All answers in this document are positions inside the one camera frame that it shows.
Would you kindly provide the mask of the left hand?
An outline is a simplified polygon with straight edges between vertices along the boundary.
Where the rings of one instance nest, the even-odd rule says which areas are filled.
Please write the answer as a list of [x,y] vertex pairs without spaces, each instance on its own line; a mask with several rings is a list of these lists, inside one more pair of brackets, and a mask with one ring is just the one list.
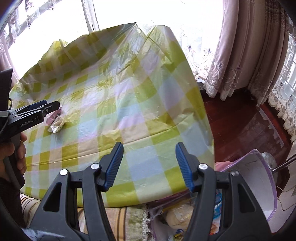
[[16,166],[23,175],[27,170],[26,165],[26,148],[24,142],[27,140],[27,136],[24,133],[20,135],[20,144],[18,149],[15,151],[15,146],[13,143],[1,143],[0,155],[1,155],[1,178],[10,182],[10,178],[6,173],[6,168],[4,165],[4,158],[9,156],[14,156],[16,158]]

